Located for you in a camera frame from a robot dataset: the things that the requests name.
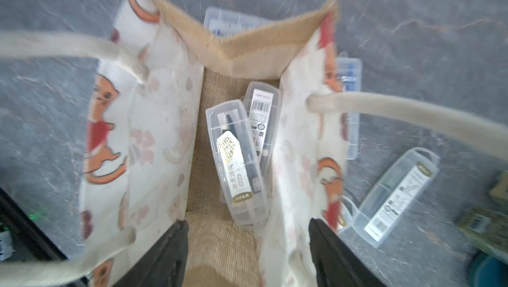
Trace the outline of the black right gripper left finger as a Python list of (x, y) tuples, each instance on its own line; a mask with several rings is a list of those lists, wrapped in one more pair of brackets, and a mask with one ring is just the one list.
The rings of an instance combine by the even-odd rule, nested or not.
[(175, 222), (115, 285), (181, 287), (189, 252), (189, 225)]

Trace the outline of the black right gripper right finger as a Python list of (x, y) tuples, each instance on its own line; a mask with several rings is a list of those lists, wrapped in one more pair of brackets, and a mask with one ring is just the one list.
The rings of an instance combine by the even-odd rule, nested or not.
[(385, 287), (323, 220), (312, 218), (308, 230), (319, 287)]

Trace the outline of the burlap canvas tote bag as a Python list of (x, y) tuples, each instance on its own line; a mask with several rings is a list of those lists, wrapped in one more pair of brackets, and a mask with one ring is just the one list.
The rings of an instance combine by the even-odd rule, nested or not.
[[(2, 59), (99, 62), (80, 188), (86, 250), (75, 259), (1, 264), (2, 286), (116, 286), (177, 221), (189, 225), (182, 286), (318, 286), (309, 223), (345, 226), (346, 92), (336, 67), (336, 0), (217, 37), (168, 0), (124, 0), (109, 39), (4, 30)], [(267, 175), (267, 225), (237, 226), (224, 201), (206, 110), (253, 81), (283, 95)], [(444, 133), (507, 159), (507, 127), (434, 104), (367, 92), (353, 112)]]

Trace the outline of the clear compass case gold label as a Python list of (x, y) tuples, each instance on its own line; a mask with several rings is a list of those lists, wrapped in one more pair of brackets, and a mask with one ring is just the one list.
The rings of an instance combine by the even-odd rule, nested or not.
[(260, 81), (249, 84), (243, 99), (263, 177), (267, 175), (269, 168), (282, 101), (281, 90)]

